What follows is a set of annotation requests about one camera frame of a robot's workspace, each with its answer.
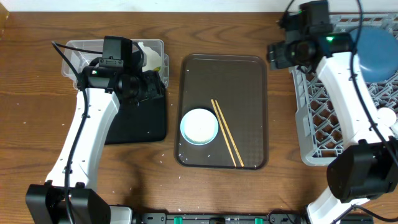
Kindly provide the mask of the wooden chopstick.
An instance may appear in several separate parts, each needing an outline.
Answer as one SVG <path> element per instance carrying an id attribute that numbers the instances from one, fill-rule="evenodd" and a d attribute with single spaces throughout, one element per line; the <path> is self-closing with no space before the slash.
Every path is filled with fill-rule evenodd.
<path id="1" fill-rule="evenodd" d="M 221 128 L 221 133 L 222 133 L 223 138 L 224 138 L 224 141 L 225 141 L 225 143 L 226 143 L 226 147 L 227 147 L 227 149 L 228 149 L 229 155 L 230 155 L 230 157 L 231 157 L 231 160 L 232 160 L 232 162 L 233 162 L 234 167 L 236 167 L 236 161 L 235 161 L 235 159 L 234 159 L 234 156 L 233 156 L 231 147 L 230 147 L 230 145 L 229 145 L 229 141 L 228 141 L 228 138 L 227 138 L 227 136 L 226 136 L 226 133 L 225 133 L 223 124 L 222 124 L 222 122 L 221 122 L 220 114 L 219 114 L 219 112 L 218 112 L 218 110 L 217 110 L 217 107 L 216 107 L 216 104 L 215 104 L 215 100 L 214 100 L 214 99 L 211 99 L 211 104 L 212 104 L 213 109 L 214 109 L 214 111 L 215 111 L 215 113 L 216 113 L 216 118 L 217 118 L 218 124 L 219 124 L 219 126 L 220 126 L 220 128 Z"/>
<path id="2" fill-rule="evenodd" d="M 240 155 L 239 149 L 238 149 L 238 147 L 237 147 L 237 145 L 236 145 L 236 143 L 235 143 L 235 140 L 234 140 L 234 138 L 233 138 L 233 135 L 232 135 L 232 133 L 231 133 L 231 130 L 230 130 L 229 126 L 228 126 L 228 123 L 226 122 L 226 118 L 225 118 L 225 116 L 224 116 L 224 114 L 223 114 L 223 112 L 222 112 L 222 110 L 221 110 L 221 107 L 220 107 L 220 105 L 219 105 L 219 103 L 218 103 L 217 100 L 215 100 L 215 104 L 216 104 L 217 110 L 218 110 L 218 112 L 219 112 L 219 114 L 220 114 L 221 122 L 222 122 L 222 124 L 223 124 L 224 130 L 225 130 L 225 133 L 226 133 L 226 136 L 227 136 L 227 138 L 228 138 L 229 145 L 230 145 L 230 147 L 231 147 L 231 150 L 232 150 L 234 159 L 237 158 L 237 160 L 238 160 L 238 162 L 239 162 L 239 165 L 240 165 L 241 167 L 244 167 L 244 162 L 243 162 L 243 159 L 242 159 L 242 157 L 241 157 L 241 155 Z"/>

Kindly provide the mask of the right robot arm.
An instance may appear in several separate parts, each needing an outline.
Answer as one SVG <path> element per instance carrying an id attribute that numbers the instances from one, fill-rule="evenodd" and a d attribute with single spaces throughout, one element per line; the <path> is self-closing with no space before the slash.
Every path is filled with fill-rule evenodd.
<path id="1" fill-rule="evenodd" d="M 272 69 L 304 66 L 322 82 L 343 137 L 343 152 L 328 165 L 328 186 L 307 206 L 309 223 L 338 223 L 355 208 L 393 192 L 397 186 L 395 113 L 376 108 L 366 82 L 366 63 L 397 61 L 397 41 L 388 31 L 360 25 L 335 32 L 328 11 L 303 8 L 279 21 L 285 40 L 270 44 Z"/>

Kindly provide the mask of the white napkin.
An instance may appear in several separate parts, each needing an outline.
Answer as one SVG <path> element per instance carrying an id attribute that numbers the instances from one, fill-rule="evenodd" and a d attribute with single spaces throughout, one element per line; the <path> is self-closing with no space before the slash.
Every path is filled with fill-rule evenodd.
<path id="1" fill-rule="evenodd" d="M 138 42 L 140 48 L 144 52 L 144 65 L 142 71 L 146 72 L 149 70 L 161 71 L 162 57 L 159 52 L 160 45 L 159 41 L 148 40 L 143 42 Z"/>

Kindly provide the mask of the dark blue plate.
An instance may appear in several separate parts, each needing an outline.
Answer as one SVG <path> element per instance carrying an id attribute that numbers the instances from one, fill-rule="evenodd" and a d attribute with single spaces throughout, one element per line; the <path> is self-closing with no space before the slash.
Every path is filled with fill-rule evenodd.
<path id="1" fill-rule="evenodd" d="M 365 82 L 383 82 L 397 71 L 397 39 L 386 30 L 363 27 L 357 43 L 357 54 Z"/>

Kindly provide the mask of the light blue rice bowl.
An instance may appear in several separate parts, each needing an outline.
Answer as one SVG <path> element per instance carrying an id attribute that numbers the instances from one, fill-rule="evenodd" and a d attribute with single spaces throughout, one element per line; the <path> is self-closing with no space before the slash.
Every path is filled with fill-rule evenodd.
<path id="1" fill-rule="evenodd" d="M 209 110 L 197 108 L 187 112 L 180 122 L 180 132 L 184 140 L 196 146 L 210 143 L 218 134 L 216 116 Z"/>

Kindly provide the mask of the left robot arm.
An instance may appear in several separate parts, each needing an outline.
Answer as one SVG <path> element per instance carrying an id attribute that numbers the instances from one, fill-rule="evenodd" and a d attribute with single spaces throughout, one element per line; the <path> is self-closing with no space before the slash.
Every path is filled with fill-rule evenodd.
<path id="1" fill-rule="evenodd" d="M 65 144 L 42 185 L 25 196 L 35 223 L 136 223 L 131 208 L 96 192 L 106 144 L 161 141 L 166 135 L 164 56 L 102 50 L 75 72 L 76 110 Z"/>

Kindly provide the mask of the pink cup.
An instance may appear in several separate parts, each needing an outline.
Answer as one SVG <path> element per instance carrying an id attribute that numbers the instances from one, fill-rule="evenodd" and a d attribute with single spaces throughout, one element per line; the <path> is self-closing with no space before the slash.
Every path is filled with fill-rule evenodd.
<path id="1" fill-rule="evenodd" d="M 397 115 L 395 112 L 387 107 L 379 108 L 377 110 L 378 118 L 387 126 L 391 127 L 396 123 Z"/>

